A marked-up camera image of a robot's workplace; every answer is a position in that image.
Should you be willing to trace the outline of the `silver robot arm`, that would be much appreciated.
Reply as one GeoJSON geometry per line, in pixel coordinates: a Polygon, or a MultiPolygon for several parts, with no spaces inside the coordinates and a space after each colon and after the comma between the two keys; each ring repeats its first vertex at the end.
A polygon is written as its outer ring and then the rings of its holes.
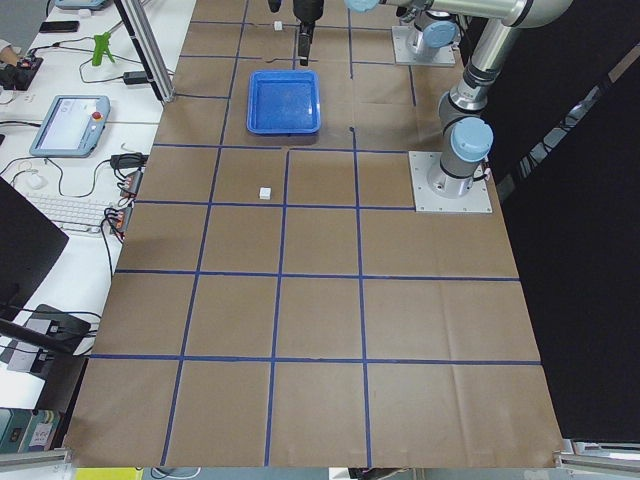
{"type": "Polygon", "coordinates": [[[471,189],[474,172],[492,147],[493,131],[480,119],[480,114],[520,31],[553,22],[572,1],[395,1],[393,4],[488,20],[461,80],[440,100],[443,152],[439,162],[427,173],[429,188],[435,194],[460,198],[471,189]]]}
{"type": "MultiPolygon", "coordinates": [[[[372,11],[379,5],[396,7],[403,26],[392,27],[395,63],[400,65],[453,66],[452,44],[459,36],[454,16],[433,10],[429,1],[345,1],[356,13],[372,11]]],[[[324,12],[323,0],[293,0],[298,20],[297,56],[302,66],[309,64],[316,22],[324,12]]]]}

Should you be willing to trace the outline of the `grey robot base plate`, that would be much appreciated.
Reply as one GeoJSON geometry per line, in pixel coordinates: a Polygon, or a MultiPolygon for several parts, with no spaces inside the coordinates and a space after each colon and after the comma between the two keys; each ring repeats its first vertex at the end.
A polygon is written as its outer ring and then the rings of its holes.
{"type": "Polygon", "coordinates": [[[440,152],[408,153],[415,210],[436,214],[490,214],[493,209],[482,166],[467,179],[441,170],[440,152]]]}
{"type": "Polygon", "coordinates": [[[458,29],[451,22],[435,22],[422,30],[415,26],[393,26],[395,63],[453,67],[456,63],[452,44],[458,29]]]}

